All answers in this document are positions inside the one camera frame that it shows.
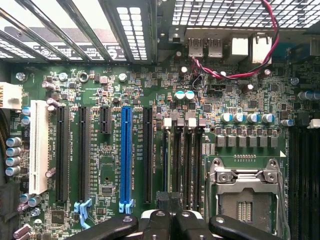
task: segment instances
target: ventilation grille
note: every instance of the ventilation grille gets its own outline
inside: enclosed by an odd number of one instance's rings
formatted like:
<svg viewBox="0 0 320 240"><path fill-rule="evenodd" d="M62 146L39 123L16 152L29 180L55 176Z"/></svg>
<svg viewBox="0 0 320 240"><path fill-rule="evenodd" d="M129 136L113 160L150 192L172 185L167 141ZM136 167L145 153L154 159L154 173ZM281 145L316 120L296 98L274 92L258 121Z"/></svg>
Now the ventilation grille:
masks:
<svg viewBox="0 0 320 240"><path fill-rule="evenodd" d="M270 3L281 28L309 28L320 20L320 0L272 0ZM176 0L172 25L270 28L271 22L268 12L257 0Z"/></svg>

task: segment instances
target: green circuit board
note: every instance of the green circuit board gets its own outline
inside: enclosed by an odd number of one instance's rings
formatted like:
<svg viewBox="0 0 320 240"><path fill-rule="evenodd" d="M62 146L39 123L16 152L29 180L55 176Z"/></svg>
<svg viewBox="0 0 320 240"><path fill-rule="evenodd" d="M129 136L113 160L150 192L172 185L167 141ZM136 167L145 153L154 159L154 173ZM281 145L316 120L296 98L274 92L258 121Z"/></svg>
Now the green circuit board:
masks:
<svg viewBox="0 0 320 240"><path fill-rule="evenodd" d="M108 65L26 65L16 67L12 73L12 84L23 87L23 107L30 106L31 100L43 100L52 97L51 91L42 88L43 81L51 77L52 82L58 89L55 97L59 97L60 104L70 110L70 128L64 134L69 136L69 171L68 197L65 203L56 202L55 179L49 179L48 190L41 194L42 203L38 206L41 214L37 217L30 215L30 210L20 215L20 224L29 223L32 226L31 239L43 239L45 233L52 233L53 239L62 240L68 236L82 231L79 216L74 213L74 204L77 202L78 189L78 137L79 137L79 114L78 107L89 109L90 119L90 144L89 144L89 197L92 206L88 208L88 219L85 221L89 226L94 226L119 213L120 199L120 176L121 176L121 110L129 106L133 110L132 116L132 165L131 165L131 198L134 200L132 214L140 217L146 210L156 208L157 191L163 190L164 169L164 118L205 119L205 127L202 135L202 157L201 157L201 204L198 211L202 216L208 218L208 198L205 186L207 172L210 163L217 157L222 159L226 168L234 169L263 169L269 159L276 159L283 175L284 184L288 181L288 151L289 132L283 127L281 119L294 119L295 113L318 108L319 104L314 102L302 102L297 94L302 90L313 89L314 83L319 80L319 74L314 73L314 68L319 68L320 62L305 63L299 65L288 65L285 62L272 65L272 76L258 79L257 76L247 78L254 85L253 91L243 94L243 85L226 80L223 82L204 77L208 85L225 85L222 92L211 92L208 90L193 89L191 74L183 79L179 77L181 63L174 61L164 62L158 66L108 66ZM211 68L220 69L228 74L236 72L237 66L211 64ZM23 72L27 75L24 82L15 79L15 74ZM80 74L86 72L89 80L85 83L79 81ZM58 75L67 73L67 81L59 81ZM119 81L119 75L125 74L125 82ZM299 75L304 79L297 87L290 83L290 78ZM107 82L102 83L101 77L107 76ZM177 91L194 91L195 97L191 101L175 99ZM115 104L113 98L121 99ZM111 134L100 132L100 107L111 108ZM143 166L143 108L151 107L153 112L152 121L152 188L151 202L144 203L144 166ZM247 120L241 123L223 123L220 119L223 113L248 114L273 114L272 123L265 124L257 122L250 123ZM12 113L11 135L21 136L25 126L21 123L22 114ZM49 169L56 166L56 137L57 116L49 115ZM217 146L216 136L245 135L247 129L253 130L252 136L261 135L277 137L276 147L220 147ZM174 136L169 136L170 158L174 155ZM29 150L23 145L21 167L24 171L16 176L13 181L19 181L21 177L28 176ZM170 162L171 177L174 177L173 163ZM275 228L275 204L272 202L269 208L271 232Z"/></svg>

